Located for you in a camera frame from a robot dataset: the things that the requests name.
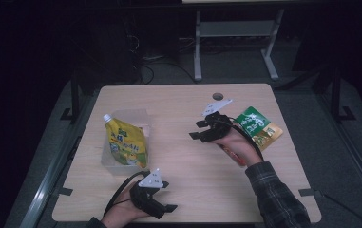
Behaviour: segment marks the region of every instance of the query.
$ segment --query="dark background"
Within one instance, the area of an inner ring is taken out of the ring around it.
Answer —
[[[295,20],[302,18],[303,13],[311,15],[307,21]],[[148,11],[143,11],[138,18],[148,20],[143,21],[138,32],[143,42],[173,54],[171,42],[176,45],[178,35],[192,32],[193,36],[193,23],[190,27],[181,23],[193,22],[193,15],[184,12],[148,16]],[[175,25],[172,30],[162,30],[161,17],[169,18],[165,23]],[[73,70],[85,72],[80,86],[90,86],[85,87],[86,91],[137,80],[137,72],[126,64],[137,62],[137,56],[119,55],[125,62],[120,65],[124,68],[118,69],[117,56],[105,55],[107,48],[128,45],[119,35],[117,46],[106,47],[109,44],[105,37],[110,29],[116,35],[127,33],[128,26],[116,19],[68,15],[57,9],[54,1],[0,1],[0,227],[14,204],[50,112]],[[116,22],[102,23],[106,20]],[[333,4],[315,12],[294,9],[286,11],[284,20],[287,23],[282,24],[280,35],[303,39],[296,69],[309,70],[332,56],[338,60],[335,63],[343,77],[362,97],[362,3]],[[160,32],[172,36],[158,40]],[[77,45],[95,51],[95,58],[103,66],[84,56]],[[107,78],[107,72],[115,72],[116,76]]]

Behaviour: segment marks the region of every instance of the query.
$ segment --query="white triangular marker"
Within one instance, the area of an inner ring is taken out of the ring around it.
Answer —
[[[202,116],[207,116],[207,115],[213,114],[213,113],[219,111],[220,109],[222,109],[223,107],[225,107],[226,105],[230,104],[232,101],[233,101],[232,99],[227,99],[227,100],[220,101],[220,102],[210,103],[207,105],[206,109],[203,111]]]
[[[150,173],[142,181],[139,182],[140,187],[152,187],[152,188],[162,188],[163,183],[161,179],[160,169],[156,169],[154,172]]]

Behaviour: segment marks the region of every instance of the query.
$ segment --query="hand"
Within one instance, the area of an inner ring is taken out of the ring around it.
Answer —
[[[227,147],[240,158],[244,159],[248,167],[263,162],[255,148],[234,128],[231,128],[230,132],[225,137],[211,141],[210,143],[222,144]]]
[[[135,207],[133,202],[130,200],[130,189],[136,182],[130,183],[123,192],[118,196],[115,203],[121,202],[114,205],[103,217],[101,222],[107,228],[121,228],[126,226],[134,219],[148,217],[149,215],[139,208]]]

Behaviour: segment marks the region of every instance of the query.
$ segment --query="white desk frame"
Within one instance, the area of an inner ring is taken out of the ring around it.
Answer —
[[[196,14],[196,47],[195,47],[195,81],[201,81],[200,63],[200,38],[201,37],[222,37],[222,36],[269,36],[270,41],[267,48],[261,50],[264,63],[272,80],[278,79],[276,68],[270,57],[275,44],[278,29],[284,9],[277,13],[276,20],[267,21],[230,21],[230,22],[202,22],[200,12]]]

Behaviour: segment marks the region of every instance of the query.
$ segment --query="person's right hand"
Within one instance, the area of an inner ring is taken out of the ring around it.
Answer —
[[[234,128],[231,128],[225,137],[209,143],[217,143],[227,147],[240,158],[244,159],[248,167],[263,162],[255,148]]]

